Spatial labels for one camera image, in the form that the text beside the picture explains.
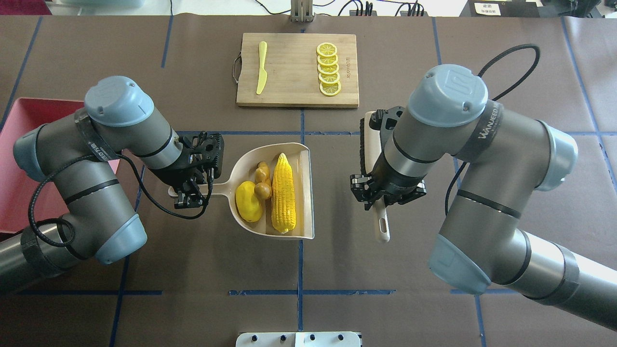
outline yellow lemon slice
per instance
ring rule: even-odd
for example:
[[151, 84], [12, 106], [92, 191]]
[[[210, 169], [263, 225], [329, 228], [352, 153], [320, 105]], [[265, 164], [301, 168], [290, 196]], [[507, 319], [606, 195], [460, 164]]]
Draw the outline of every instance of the yellow lemon slice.
[[332, 57], [317, 56], [317, 62], [321, 66], [334, 66], [336, 63], [339, 62], [339, 57], [336, 55]]
[[322, 75], [334, 75], [339, 72], [339, 64], [334, 64], [332, 66], [321, 66], [317, 64], [317, 71]]
[[341, 92], [341, 82], [336, 82], [332, 85], [325, 85], [323, 83], [319, 83], [319, 90], [325, 96], [335, 96]]
[[319, 46], [317, 46], [317, 54], [322, 57], [333, 57], [336, 55], [336, 52], [336, 46], [330, 42], [320, 43]]
[[322, 83], [326, 84], [326, 85], [333, 85], [336, 82], [338, 82], [341, 79], [341, 76], [339, 75], [339, 73], [335, 73], [334, 75], [323, 75], [322, 73], [319, 74], [319, 81], [321, 81]]

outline knife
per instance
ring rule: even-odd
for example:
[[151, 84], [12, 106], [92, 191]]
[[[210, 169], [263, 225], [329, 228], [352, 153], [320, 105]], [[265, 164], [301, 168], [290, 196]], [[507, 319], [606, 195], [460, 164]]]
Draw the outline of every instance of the knife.
[[266, 52], [268, 51], [268, 44], [266, 41], [259, 43], [259, 78], [257, 79], [257, 95], [260, 95], [263, 91], [263, 87], [268, 80], [268, 73], [263, 68], [266, 64]]

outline red cloth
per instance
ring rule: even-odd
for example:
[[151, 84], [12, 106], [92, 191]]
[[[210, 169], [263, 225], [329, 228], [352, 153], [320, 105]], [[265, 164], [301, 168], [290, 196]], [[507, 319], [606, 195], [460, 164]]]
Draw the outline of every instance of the red cloth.
[[0, 0], [0, 14], [51, 14], [44, 0]]

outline wooden cutting board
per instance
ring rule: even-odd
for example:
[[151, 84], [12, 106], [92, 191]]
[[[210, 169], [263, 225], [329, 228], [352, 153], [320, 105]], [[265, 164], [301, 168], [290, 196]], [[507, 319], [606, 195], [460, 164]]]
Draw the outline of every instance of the wooden cutting board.
[[[268, 81], [257, 95], [259, 43], [268, 43], [265, 70]], [[319, 90], [317, 46], [336, 45], [341, 92], [325, 96]], [[358, 54], [355, 35], [245, 33], [242, 70], [238, 82], [239, 106], [358, 108]]]

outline corn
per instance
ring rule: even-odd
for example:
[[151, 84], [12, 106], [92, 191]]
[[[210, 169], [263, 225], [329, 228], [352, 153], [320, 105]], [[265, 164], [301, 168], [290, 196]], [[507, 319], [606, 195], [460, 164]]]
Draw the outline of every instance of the corn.
[[272, 177], [272, 226], [280, 233], [296, 227], [294, 177], [285, 153], [281, 153]]

